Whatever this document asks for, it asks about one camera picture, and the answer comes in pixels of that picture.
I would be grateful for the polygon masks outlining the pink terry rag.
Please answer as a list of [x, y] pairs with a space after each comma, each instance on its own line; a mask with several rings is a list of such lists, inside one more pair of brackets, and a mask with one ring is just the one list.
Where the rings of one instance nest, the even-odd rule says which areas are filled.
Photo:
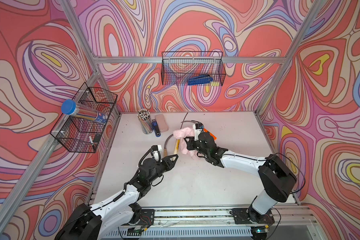
[[197, 152], [195, 150], [188, 150], [187, 149], [187, 143], [185, 141], [185, 138], [186, 137], [191, 137], [191, 138], [194, 138], [195, 136], [195, 133], [194, 133], [194, 130], [190, 127], [186, 127], [186, 128], [183, 128], [183, 129], [180, 129], [180, 130], [175, 130], [173, 132], [173, 136], [176, 140], [179, 140], [180, 143], [179, 143], [179, 152], [183, 155], [188, 155], [190, 156], [193, 160], [197, 160], [198, 157], [197, 157]]

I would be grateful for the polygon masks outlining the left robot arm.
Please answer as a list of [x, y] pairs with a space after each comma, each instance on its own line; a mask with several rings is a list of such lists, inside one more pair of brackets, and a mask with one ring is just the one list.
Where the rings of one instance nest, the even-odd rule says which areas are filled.
[[97, 204], [81, 204], [75, 208], [56, 240], [99, 240], [113, 229], [140, 220], [138, 200], [150, 190], [152, 182], [172, 170], [178, 155], [156, 160], [148, 158], [139, 162], [139, 168], [123, 189]]

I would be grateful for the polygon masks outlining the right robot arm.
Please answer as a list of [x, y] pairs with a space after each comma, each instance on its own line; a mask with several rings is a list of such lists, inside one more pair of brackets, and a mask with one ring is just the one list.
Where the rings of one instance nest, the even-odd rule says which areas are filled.
[[208, 163], [252, 174], [261, 179], [263, 190], [251, 203], [248, 214], [266, 215], [277, 203], [285, 203], [292, 194], [297, 177], [275, 154], [268, 157], [240, 155], [218, 147], [210, 133], [185, 137], [187, 150], [196, 151]]

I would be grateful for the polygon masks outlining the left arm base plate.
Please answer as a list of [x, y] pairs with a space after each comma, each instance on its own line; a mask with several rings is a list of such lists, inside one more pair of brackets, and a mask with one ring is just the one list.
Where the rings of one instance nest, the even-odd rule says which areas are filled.
[[130, 204], [118, 217], [122, 217], [119, 226], [143, 226], [149, 228], [155, 222], [155, 210], [142, 208], [138, 203]]

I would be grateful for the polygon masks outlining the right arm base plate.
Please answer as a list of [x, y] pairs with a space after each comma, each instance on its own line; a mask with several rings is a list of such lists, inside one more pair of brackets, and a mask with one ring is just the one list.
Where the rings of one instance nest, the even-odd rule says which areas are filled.
[[233, 208], [229, 211], [233, 216], [235, 224], [237, 225], [273, 225], [275, 219], [273, 217], [271, 209], [266, 214], [261, 215], [252, 208]]

